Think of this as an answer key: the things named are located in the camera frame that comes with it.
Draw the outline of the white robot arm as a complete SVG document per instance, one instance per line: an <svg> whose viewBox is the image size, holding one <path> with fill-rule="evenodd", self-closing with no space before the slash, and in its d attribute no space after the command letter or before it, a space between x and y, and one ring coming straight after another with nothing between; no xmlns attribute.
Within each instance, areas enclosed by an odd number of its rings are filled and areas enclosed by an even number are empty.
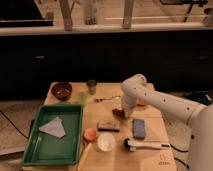
<svg viewBox="0 0 213 171"><path fill-rule="evenodd" d="M213 171L213 104L204 105L146 87L144 75L136 74L121 84L121 107L128 118L138 100L163 113L171 114L192 129L188 161L189 171Z"/></svg>

